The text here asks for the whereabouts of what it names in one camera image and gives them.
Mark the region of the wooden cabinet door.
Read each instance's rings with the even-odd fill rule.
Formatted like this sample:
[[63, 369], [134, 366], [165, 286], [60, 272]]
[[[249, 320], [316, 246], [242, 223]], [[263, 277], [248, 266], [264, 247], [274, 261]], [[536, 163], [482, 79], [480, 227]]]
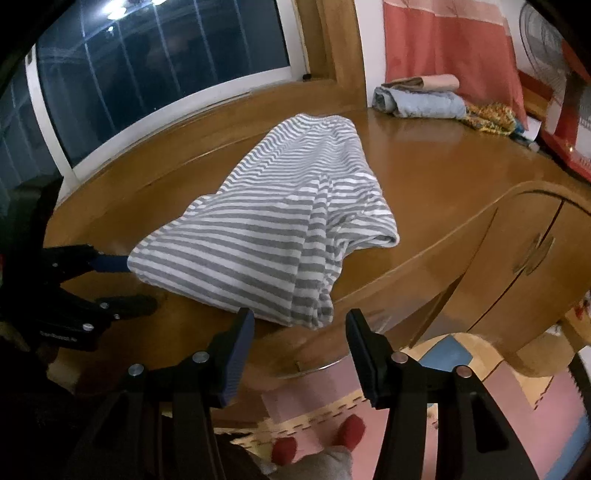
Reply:
[[511, 354], [544, 333], [590, 288], [590, 216], [542, 193], [503, 203], [425, 339], [467, 332]]

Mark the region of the red slipper foot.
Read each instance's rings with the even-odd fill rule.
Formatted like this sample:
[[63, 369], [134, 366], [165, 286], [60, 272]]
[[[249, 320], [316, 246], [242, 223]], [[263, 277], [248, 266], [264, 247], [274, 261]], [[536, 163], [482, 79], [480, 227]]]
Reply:
[[[367, 426], [363, 418], [352, 414], [339, 424], [338, 429], [322, 436], [317, 443], [322, 447], [339, 447], [346, 453], [353, 453], [362, 442], [366, 431]], [[297, 436], [283, 436], [274, 441], [270, 451], [270, 461], [280, 467], [287, 466], [296, 461], [297, 452]]]

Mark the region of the grey white striped garment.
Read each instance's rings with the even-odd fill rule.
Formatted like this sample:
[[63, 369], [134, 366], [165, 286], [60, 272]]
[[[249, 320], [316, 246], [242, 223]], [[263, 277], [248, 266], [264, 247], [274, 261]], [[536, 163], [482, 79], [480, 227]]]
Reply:
[[206, 305], [317, 330], [334, 319], [346, 256], [399, 241], [353, 122], [298, 114], [216, 192], [142, 239], [127, 264], [139, 280]]

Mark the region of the white framed window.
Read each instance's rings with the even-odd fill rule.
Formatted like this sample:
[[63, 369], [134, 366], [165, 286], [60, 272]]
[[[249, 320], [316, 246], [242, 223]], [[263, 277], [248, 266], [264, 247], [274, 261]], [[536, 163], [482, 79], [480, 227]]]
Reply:
[[308, 72], [291, 1], [5, 1], [1, 192], [39, 175], [76, 190], [149, 136]]

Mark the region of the folded pink beige garment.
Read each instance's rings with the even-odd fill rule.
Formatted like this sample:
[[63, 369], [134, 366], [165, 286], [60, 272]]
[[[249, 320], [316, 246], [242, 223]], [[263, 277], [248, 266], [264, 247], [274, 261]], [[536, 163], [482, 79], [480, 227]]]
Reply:
[[456, 92], [460, 80], [453, 74], [422, 75], [399, 78], [384, 83], [383, 87], [413, 92]]

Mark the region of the electric fan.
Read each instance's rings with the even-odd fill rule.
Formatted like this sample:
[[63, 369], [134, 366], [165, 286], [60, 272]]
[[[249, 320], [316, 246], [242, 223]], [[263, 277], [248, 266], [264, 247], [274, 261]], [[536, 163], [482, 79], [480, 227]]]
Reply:
[[526, 56], [537, 78], [552, 88], [554, 98], [561, 103], [569, 73], [561, 34], [529, 3], [521, 8], [519, 27]]

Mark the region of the yellow patterned cloth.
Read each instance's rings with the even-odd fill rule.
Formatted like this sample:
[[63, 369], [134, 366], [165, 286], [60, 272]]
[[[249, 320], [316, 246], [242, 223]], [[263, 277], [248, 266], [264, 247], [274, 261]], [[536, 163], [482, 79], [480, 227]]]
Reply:
[[502, 103], [483, 106], [467, 103], [466, 115], [461, 122], [476, 131], [501, 136], [511, 135], [517, 127], [514, 111]]

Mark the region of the red box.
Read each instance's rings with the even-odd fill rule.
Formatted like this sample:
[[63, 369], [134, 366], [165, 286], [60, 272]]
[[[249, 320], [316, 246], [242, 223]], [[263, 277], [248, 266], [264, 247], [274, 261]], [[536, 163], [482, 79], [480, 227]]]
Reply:
[[590, 158], [576, 149], [583, 94], [590, 86], [590, 74], [575, 51], [561, 41], [562, 58], [568, 67], [563, 102], [554, 132], [541, 129], [541, 141], [571, 174], [590, 182]]

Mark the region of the colourful foam floor mat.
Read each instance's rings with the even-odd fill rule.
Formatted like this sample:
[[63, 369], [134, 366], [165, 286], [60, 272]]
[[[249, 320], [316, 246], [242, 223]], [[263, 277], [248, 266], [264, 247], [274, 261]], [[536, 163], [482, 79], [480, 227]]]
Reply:
[[[396, 351], [370, 329], [363, 312], [346, 315], [346, 340], [363, 395], [388, 413], [374, 476], [419, 479], [424, 469], [427, 413], [437, 405], [438, 479], [535, 479], [538, 474], [517, 433], [477, 374], [467, 365], [439, 370]], [[342, 421], [332, 444], [297, 458], [297, 440], [277, 439], [270, 460], [232, 444], [233, 479], [349, 479], [353, 451], [367, 431], [355, 414]]]

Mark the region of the red pink curtain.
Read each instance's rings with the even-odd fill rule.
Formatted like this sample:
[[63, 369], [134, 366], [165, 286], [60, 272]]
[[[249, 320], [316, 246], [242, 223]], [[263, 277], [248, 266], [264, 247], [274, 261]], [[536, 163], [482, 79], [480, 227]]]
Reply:
[[527, 122], [513, 40], [497, 1], [384, 1], [386, 80], [452, 74], [477, 105]]

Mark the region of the folded light blue garment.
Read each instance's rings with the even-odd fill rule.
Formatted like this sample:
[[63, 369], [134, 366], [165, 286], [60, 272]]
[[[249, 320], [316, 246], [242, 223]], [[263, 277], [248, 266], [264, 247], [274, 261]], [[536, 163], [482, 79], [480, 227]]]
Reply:
[[374, 90], [373, 107], [403, 119], [461, 120], [467, 116], [464, 100], [453, 92], [412, 92], [381, 86]]

